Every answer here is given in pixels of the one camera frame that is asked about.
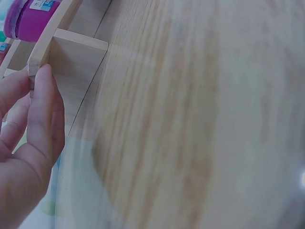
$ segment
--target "wooden frame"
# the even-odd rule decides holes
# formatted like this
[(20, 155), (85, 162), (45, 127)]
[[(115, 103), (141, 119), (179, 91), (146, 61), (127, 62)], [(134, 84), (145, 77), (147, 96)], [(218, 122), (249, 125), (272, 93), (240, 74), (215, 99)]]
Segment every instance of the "wooden frame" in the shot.
[[(28, 59), (28, 72), (34, 79), (41, 66), (49, 63), (65, 103), (66, 133), (85, 97), (107, 50), (108, 43), (67, 31), (82, 0), (63, 0), (35, 44)], [(0, 79), (11, 70), (10, 62), (21, 41), (7, 39), (12, 46), (0, 66)]]

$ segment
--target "wood grain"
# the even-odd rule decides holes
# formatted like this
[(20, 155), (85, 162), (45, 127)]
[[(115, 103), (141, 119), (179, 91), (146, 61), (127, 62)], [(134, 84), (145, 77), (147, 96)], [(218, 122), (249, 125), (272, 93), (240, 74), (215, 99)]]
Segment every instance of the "wood grain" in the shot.
[(65, 105), (66, 134), (107, 49), (107, 42), (66, 30), (53, 36), (49, 63)]
[(82, 116), (111, 207), (86, 212), (114, 228), (304, 227), (303, 0), (113, 0), (96, 38), (109, 50)]

